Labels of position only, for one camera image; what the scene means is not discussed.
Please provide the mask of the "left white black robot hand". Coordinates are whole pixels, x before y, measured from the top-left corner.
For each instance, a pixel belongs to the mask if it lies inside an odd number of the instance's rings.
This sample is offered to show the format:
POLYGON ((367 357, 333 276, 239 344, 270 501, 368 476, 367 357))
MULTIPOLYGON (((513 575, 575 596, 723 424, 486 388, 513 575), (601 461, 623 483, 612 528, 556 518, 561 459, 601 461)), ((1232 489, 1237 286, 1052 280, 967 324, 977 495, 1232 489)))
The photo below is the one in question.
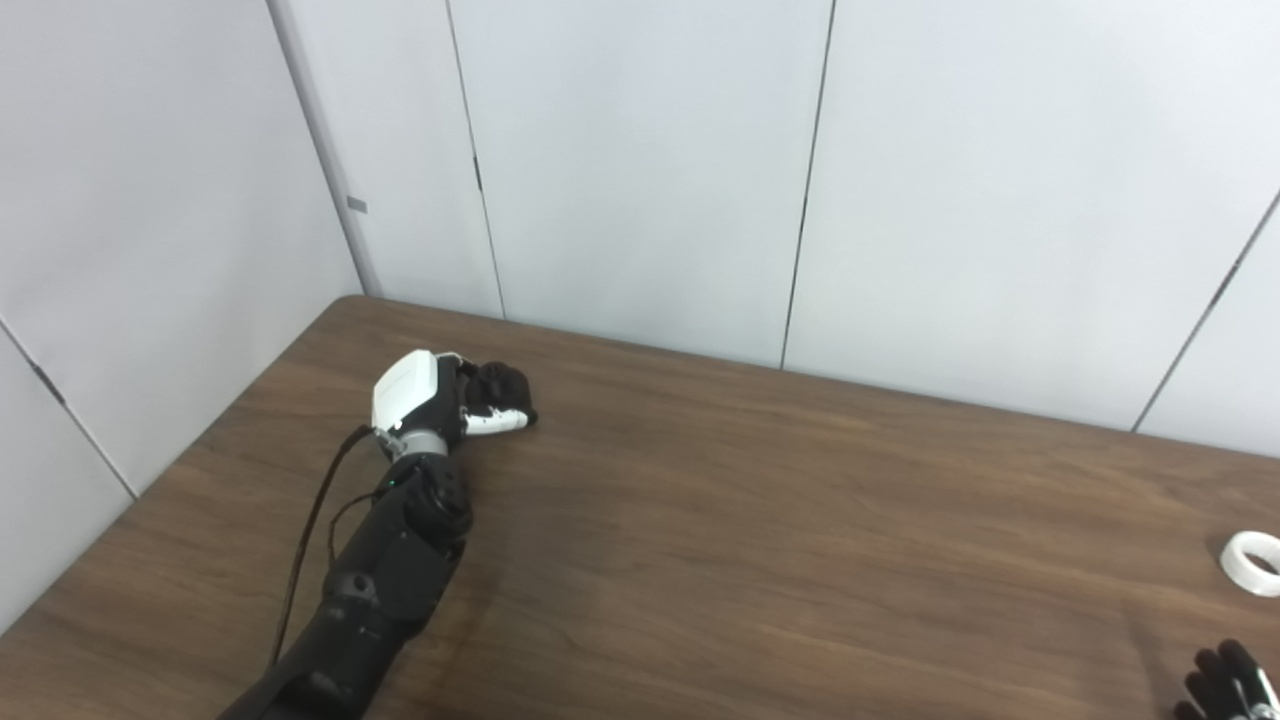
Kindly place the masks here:
POLYGON ((415 350, 375 383, 371 425, 397 438, 425 430, 456 445, 538 423, 527 377, 504 363, 476 364, 415 350))

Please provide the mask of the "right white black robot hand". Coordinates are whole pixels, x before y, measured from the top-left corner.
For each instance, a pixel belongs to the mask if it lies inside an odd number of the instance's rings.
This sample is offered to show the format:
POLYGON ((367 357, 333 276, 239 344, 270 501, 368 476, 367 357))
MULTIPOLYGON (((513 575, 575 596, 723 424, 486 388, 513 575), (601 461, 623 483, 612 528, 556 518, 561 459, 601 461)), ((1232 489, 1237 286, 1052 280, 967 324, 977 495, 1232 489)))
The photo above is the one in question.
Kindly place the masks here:
POLYGON ((1225 639, 1194 656, 1183 685, 1189 694, 1172 707, 1175 719, 1277 719, 1270 675, 1243 643, 1225 639))

